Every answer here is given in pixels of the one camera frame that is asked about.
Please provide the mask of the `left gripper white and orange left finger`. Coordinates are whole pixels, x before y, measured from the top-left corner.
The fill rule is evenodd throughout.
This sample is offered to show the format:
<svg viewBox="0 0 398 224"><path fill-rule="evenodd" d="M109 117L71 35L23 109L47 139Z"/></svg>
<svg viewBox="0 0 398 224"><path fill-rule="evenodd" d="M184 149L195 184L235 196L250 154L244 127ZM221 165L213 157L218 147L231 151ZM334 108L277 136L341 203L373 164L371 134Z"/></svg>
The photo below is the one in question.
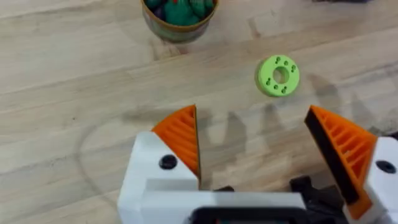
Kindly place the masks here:
<svg viewBox="0 0 398 224"><path fill-rule="evenodd" d="M134 141L118 198L122 223L184 223L198 190L197 108L168 115Z"/></svg>

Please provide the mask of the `left gripper white and orange right finger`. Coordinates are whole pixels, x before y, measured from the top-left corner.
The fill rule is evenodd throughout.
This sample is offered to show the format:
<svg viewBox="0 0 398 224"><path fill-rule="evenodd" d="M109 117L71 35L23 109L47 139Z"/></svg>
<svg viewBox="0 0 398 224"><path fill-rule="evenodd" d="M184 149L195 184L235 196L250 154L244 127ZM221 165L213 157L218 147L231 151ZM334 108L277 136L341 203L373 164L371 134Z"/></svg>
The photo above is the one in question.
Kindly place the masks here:
<svg viewBox="0 0 398 224"><path fill-rule="evenodd" d="M340 191L347 221L397 224L397 138L372 134L315 105L304 122Z"/></svg>

